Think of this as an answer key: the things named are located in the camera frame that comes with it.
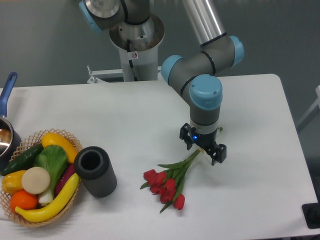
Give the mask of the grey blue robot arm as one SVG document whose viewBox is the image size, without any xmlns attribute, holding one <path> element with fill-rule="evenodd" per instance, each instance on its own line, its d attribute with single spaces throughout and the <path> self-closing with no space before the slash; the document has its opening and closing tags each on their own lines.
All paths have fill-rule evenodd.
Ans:
<svg viewBox="0 0 320 240">
<path fill-rule="evenodd" d="M 126 82 L 156 80 L 161 75 L 189 105 L 190 122 L 179 133 L 188 148 L 197 145 L 222 163 L 224 144 L 216 142 L 223 87 L 216 74 L 244 58 L 244 46 L 229 36 L 211 0 L 185 0 L 183 7 L 199 42 L 200 53 L 183 58 L 169 56 L 158 64 L 164 24 L 150 10 L 148 0 L 82 0 L 80 10 L 92 30 L 108 30 L 120 56 Z"/>
</svg>

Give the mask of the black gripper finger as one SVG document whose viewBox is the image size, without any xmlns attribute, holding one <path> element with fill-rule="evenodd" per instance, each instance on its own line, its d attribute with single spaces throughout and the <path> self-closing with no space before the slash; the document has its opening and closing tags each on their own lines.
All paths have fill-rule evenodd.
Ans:
<svg viewBox="0 0 320 240">
<path fill-rule="evenodd" d="M 227 157 L 227 146 L 224 144 L 214 144 L 213 153 L 211 155 L 211 165 L 216 163 L 222 164 Z"/>
<path fill-rule="evenodd" d="M 196 128 L 192 127 L 188 123 L 185 123 L 180 128 L 179 138 L 184 141 L 187 150 L 190 150 L 197 140 Z"/>
</svg>

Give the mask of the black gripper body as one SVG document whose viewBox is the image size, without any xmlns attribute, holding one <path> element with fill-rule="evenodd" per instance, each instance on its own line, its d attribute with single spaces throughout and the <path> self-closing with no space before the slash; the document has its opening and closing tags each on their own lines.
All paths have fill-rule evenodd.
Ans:
<svg viewBox="0 0 320 240">
<path fill-rule="evenodd" d="M 208 126 L 187 124 L 187 150 L 195 144 L 206 153 L 218 152 L 219 144 L 216 142 L 218 126 L 214 123 Z"/>
</svg>

